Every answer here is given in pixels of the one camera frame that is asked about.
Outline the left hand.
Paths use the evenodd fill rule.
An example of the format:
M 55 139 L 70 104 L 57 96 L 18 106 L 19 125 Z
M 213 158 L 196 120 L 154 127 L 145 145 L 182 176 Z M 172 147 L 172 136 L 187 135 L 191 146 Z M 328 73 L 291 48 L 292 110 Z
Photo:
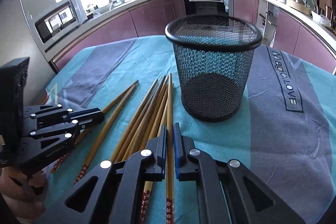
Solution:
M 28 178 L 14 167 L 1 169 L 1 195 L 21 223 L 32 223 L 45 211 L 45 205 L 34 190 L 43 190 L 46 174 L 40 170 Z

